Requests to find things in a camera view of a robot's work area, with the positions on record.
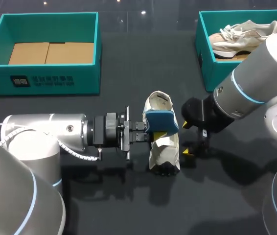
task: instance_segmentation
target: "shoe sole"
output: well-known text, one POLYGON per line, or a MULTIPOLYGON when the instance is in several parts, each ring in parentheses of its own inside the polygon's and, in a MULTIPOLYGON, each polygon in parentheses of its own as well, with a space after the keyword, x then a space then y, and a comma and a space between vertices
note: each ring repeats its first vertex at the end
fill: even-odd
POLYGON ((243 50, 237 50, 237 51, 219 51, 219 50, 212 50, 215 54, 216 58, 220 59, 232 59, 234 56, 236 56, 238 53, 246 54, 251 53, 255 47, 246 47, 243 50))
POLYGON ((171 176, 179 173, 179 169, 176 165, 172 165, 170 162, 164 162, 161 165, 155 165, 151 171, 160 176, 171 176))

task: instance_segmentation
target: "teal box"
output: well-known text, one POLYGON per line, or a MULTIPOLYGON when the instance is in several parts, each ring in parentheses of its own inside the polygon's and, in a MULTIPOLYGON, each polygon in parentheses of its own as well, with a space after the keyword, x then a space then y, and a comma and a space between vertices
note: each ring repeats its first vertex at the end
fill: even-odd
POLYGON ((195 46, 206 91, 212 92, 241 63, 241 61, 216 61, 208 37, 220 32, 220 29, 228 24, 241 24, 247 20, 252 20, 256 24, 269 24, 274 20, 277 21, 277 10, 199 12, 195 46))
POLYGON ((102 42, 97 12, 3 14, 0 95, 99 94, 102 42), (91 64, 9 65, 15 43, 94 43, 91 64))

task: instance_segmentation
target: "metal bracket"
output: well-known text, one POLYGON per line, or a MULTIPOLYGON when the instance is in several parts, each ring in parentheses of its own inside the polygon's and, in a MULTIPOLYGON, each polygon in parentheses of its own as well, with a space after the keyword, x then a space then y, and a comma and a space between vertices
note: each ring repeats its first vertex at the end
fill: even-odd
POLYGON ((130 138, 130 142, 148 142, 149 136, 147 133, 130 133, 132 138, 130 138))

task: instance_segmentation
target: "sneaker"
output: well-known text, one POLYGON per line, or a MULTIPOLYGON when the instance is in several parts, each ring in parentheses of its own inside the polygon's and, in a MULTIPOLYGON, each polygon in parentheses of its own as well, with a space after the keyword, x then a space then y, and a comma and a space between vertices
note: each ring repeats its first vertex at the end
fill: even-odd
POLYGON ((149 169, 161 175, 178 173, 180 171, 177 133, 179 128, 170 96, 160 91, 151 93, 145 103, 143 121, 148 122, 155 139, 151 143, 149 169))
POLYGON ((270 24, 245 23, 227 25, 220 33, 210 35, 213 53, 221 58, 231 59, 241 51, 252 52, 269 36, 277 33, 277 21, 270 24))

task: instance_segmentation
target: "white robotic arm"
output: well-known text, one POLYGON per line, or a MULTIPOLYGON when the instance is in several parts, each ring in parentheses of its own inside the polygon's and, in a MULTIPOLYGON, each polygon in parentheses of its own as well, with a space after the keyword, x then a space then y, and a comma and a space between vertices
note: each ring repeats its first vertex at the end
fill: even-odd
MULTIPOLYGON (((182 107, 185 127, 199 128, 196 151, 208 147, 217 133, 237 119, 267 105, 265 124, 277 141, 277 34, 269 37, 221 82, 205 100, 189 99, 182 107)), ((277 174, 264 201, 263 218, 269 235, 277 235, 277 174)))

